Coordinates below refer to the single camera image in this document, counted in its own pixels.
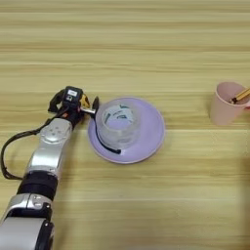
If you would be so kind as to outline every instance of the pink cup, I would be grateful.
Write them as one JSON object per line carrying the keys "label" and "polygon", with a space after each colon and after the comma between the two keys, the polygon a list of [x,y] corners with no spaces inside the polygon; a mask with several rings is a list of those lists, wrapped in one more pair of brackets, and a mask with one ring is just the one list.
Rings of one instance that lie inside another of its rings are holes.
{"label": "pink cup", "polygon": [[217,86],[210,112],[210,118],[215,125],[230,124],[244,110],[250,97],[246,97],[236,104],[229,103],[244,89],[245,87],[235,82],[223,82]]}

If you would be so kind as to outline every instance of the green marking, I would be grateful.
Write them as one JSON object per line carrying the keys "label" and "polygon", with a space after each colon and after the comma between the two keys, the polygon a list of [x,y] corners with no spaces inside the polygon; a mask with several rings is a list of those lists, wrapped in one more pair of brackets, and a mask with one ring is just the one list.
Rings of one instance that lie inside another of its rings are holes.
{"label": "green marking", "polygon": [[109,113],[106,117],[105,117],[105,121],[104,121],[104,123],[106,124],[106,122],[107,122],[107,120],[108,120],[108,118],[111,116],[111,114]]}

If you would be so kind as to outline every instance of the black cable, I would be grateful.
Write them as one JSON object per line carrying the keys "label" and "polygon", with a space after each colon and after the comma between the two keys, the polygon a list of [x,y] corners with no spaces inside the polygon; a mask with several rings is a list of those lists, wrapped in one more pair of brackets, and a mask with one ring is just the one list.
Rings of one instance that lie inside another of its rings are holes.
{"label": "black cable", "polygon": [[59,118],[61,117],[63,114],[65,114],[68,111],[68,107],[62,109],[57,115],[55,115],[53,118],[48,119],[41,127],[39,127],[38,129],[34,129],[34,130],[29,130],[29,131],[25,131],[25,132],[20,132],[14,136],[12,136],[7,142],[4,143],[2,149],[1,149],[1,154],[0,154],[0,163],[1,163],[1,171],[2,174],[4,176],[4,178],[8,179],[8,180],[22,180],[22,177],[18,177],[15,176],[13,174],[11,174],[8,170],[7,170],[7,166],[5,165],[5,161],[4,161],[4,154],[5,154],[5,150],[7,148],[7,146],[12,143],[15,140],[24,138],[24,137],[29,137],[29,136],[36,136],[37,134],[40,133],[40,131],[48,126],[55,118]]}
{"label": "black cable", "polygon": [[99,137],[99,134],[98,134],[98,126],[97,126],[97,122],[96,122],[96,119],[95,119],[95,125],[96,125],[96,133],[97,133],[97,138],[98,138],[98,141],[99,141],[99,143],[106,149],[106,150],[108,150],[108,151],[110,151],[110,152],[113,152],[113,153],[116,153],[116,154],[120,154],[121,153],[121,149],[113,149],[113,148],[111,148],[111,147],[108,147],[108,146],[106,146],[103,142],[102,142],[102,140],[101,140],[101,138]]}

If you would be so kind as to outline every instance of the purple plate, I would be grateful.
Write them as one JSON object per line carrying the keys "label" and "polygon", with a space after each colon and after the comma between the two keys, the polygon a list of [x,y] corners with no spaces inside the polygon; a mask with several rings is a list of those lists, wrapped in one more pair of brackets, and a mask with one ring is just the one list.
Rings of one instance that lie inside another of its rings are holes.
{"label": "purple plate", "polygon": [[110,152],[99,142],[96,134],[96,123],[91,119],[88,128],[89,141],[95,152],[102,158],[120,164],[131,164],[151,157],[160,148],[165,137],[164,119],[160,112],[151,104],[137,98],[121,98],[131,102],[139,111],[141,117],[140,136],[129,148],[120,154]]}

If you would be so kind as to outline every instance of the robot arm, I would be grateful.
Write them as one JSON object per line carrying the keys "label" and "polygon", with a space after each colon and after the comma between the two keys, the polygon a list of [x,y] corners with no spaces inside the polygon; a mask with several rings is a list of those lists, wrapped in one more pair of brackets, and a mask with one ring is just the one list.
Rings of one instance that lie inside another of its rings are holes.
{"label": "robot arm", "polygon": [[53,119],[41,130],[40,144],[29,160],[17,195],[12,197],[0,221],[0,250],[52,248],[52,203],[66,145],[84,114],[80,102],[82,96],[82,90],[67,87],[62,97],[62,105],[68,107],[67,114]]}

